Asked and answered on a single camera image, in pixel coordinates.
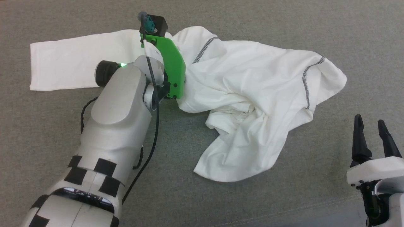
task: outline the crumpled fabric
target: crumpled fabric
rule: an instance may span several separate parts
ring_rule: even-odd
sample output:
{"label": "crumpled fabric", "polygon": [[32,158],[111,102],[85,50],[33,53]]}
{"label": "crumpled fabric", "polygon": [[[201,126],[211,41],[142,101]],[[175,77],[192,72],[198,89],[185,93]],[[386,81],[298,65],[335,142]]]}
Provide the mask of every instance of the crumpled fabric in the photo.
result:
{"label": "crumpled fabric", "polygon": [[312,121],[316,105],[347,79],[312,51],[222,41],[203,27],[186,28],[172,40],[186,63],[179,108],[210,110],[206,126],[220,134],[194,169],[214,181],[239,181],[270,169],[288,132]]}

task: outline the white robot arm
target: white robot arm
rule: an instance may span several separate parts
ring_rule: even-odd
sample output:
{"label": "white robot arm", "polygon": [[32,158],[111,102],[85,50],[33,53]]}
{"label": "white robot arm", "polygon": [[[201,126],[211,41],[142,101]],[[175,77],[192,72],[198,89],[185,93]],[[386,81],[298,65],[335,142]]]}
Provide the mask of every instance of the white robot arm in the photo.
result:
{"label": "white robot arm", "polygon": [[[22,227],[119,225],[122,203],[151,158],[152,152],[128,185],[129,174],[142,154],[151,111],[157,112],[153,151],[158,103],[163,98],[180,98],[185,82],[182,56],[165,38],[165,19],[141,12],[139,20],[147,57],[128,64],[101,61],[97,65],[96,82],[105,88],[86,127],[82,124],[77,153],[56,183],[32,205]],[[165,60],[169,63],[166,69]]]}
{"label": "white robot arm", "polygon": [[385,158],[372,160],[363,134],[362,117],[355,116],[352,163],[347,181],[360,190],[367,226],[404,227],[404,159],[383,120],[379,120]]}
{"label": "white robot arm", "polygon": [[[152,104],[143,99],[147,77],[139,68],[131,63],[113,74],[94,103],[77,154],[32,205],[23,227],[119,224],[128,177],[152,117],[148,109]],[[163,74],[155,76],[164,80]]]}

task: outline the gray carpet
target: gray carpet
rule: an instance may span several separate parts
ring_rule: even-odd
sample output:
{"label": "gray carpet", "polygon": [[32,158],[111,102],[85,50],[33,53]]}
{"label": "gray carpet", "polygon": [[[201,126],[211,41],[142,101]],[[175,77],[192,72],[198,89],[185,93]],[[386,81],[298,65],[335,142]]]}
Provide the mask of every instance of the gray carpet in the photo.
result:
{"label": "gray carpet", "polygon": [[378,119],[402,148],[402,0],[5,0],[0,1],[2,226],[18,226],[64,171],[79,144],[81,108],[101,92],[30,91],[29,44],[137,29],[141,10],[164,16],[172,34],[201,25],[222,40],[316,51],[348,81],[317,106],[314,121],[289,133],[271,170],[236,183],[192,172],[217,133],[204,125],[207,113],[184,113],[165,101],[155,155],[124,204],[121,226],[279,226],[358,206],[360,195],[345,179],[357,113],[375,157],[383,153]]}

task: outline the green 3d-printed part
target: green 3d-printed part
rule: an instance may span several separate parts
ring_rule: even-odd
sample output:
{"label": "green 3d-printed part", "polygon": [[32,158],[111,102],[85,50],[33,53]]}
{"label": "green 3d-printed part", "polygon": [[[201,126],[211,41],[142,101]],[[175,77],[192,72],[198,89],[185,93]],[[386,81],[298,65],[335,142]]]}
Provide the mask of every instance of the green 3d-printed part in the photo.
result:
{"label": "green 3d-printed part", "polygon": [[156,47],[163,56],[164,69],[170,83],[170,92],[167,97],[180,99],[184,93],[185,83],[185,62],[181,53],[169,38],[146,35],[146,40],[156,42]]}

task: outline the gray seam stitching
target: gray seam stitching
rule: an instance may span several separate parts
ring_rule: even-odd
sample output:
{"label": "gray seam stitching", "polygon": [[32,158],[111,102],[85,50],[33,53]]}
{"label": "gray seam stitching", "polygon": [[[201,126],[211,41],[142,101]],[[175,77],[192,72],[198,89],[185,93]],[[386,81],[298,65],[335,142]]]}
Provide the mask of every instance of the gray seam stitching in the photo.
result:
{"label": "gray seam stitching", "polygon": [[218,37],[217,37],[217,36],[216,36],[216,37],[212,37],[212,38],[210,38],[210,39],[205,43],[205,45],[203,46],[202,50],[199,52],[198,56],[195,58],[195,60],[194,60],[194,62],[193,62],[192,64],[199,62],[199,60],[201,59],[203,53],[205,53],[206,49],[208,48],[209,44],[210,44],[213,40],[215,40],[215,39],[218,39]]}
{"label": "gray seam stitching", "polygon": [[326,60],[326,58],[323,55],[321,55],[321,59],[316,64],[307,66],[307,68],[303,72],[302,80],[303,80],[304,89],[306,90],[306,101],[307,101],[306,109],[310,108],[309,86],[307,85],[307,71],[309,71],[310,67],[319,65],[319,64],[323,63],[325,60]]}
{"label": "gray seam stitching", "polygon": [[299,207],[299,208],[294,208],[294,209],[290,209],[290,210],[286,210],[286,211],[282,211],[282,212],[266,214],[266,215],[253,217],[253,218],[248,218],[248,219],[244,219],[244,220],[232,221],[232,222],[218,224],[218,225],[211,225],[210,227],[219,227],[219,226],[224,226],[224,225],[227,225],[228,227],[231,227],[231,226],[237,226],[237,225],[244,225],[244,224],[255,222],[255,221],[262,221],[262,220],[269,219],[269,218],[272,218],[272,217],[282,216],[282,215],[284,215],[286,213],[296,212],[296,211],[299,211],[299,210],[302,210],[302,209],[305,209],[305,208],[312,209],[312,208],[325,207],[325,206],[329,206],[329,205],[333,205],[333,204],[337,204],[337,203],[341,203],[341,202],[345,202],[345,201],[350,201],[350,200],[356,200],[356,199],[360,199],[360,197],[358,197],[357,195],[354,195],[354,196],[345,197],[343,199],[337,199],[337,200],[331,200],[331,201],[328,201],[328,202],[316,203],[316,204],[312,204],[312,205],[308,205],[308,206],[302,206],[302,207]]}

